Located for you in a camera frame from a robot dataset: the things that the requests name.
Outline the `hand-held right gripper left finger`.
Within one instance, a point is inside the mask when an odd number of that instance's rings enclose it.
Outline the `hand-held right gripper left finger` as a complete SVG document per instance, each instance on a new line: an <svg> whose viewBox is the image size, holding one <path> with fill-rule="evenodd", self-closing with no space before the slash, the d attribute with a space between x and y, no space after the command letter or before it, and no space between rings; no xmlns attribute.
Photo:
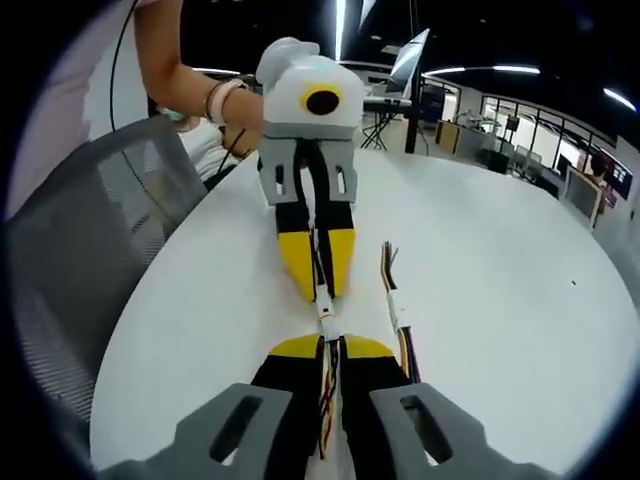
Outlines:
<svg viewBox="0 0 640 480"><path fill-rule="evenodd" d="M321 337L271 349L251 383L235 383L181 420L172 443L105 479L302 479L320 425Z"/></svg>

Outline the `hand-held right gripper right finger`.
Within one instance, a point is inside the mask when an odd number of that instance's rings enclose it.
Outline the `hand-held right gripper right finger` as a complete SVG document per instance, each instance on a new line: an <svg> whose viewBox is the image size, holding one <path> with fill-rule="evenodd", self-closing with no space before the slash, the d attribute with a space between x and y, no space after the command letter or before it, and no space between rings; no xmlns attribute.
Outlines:
<svg viewBox="0 0 640 480"><path fill-rule="evenodd" d="M342 425L359 479L552 479L492 448L483 424L427 383L412 383L384 344L340 340Z"/></svg>

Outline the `person's left hand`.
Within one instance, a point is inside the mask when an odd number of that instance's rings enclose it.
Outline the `person's left hand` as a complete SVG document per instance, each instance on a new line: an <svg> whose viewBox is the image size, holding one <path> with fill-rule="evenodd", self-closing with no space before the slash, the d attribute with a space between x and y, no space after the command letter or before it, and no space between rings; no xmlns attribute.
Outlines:
<svg viewBox="0 0 640 480"><path fill-rule="evenodd" d="M224 101L222 116L228 125L258 132L264 120L263 97L245 88L237 88Z"/></svg>

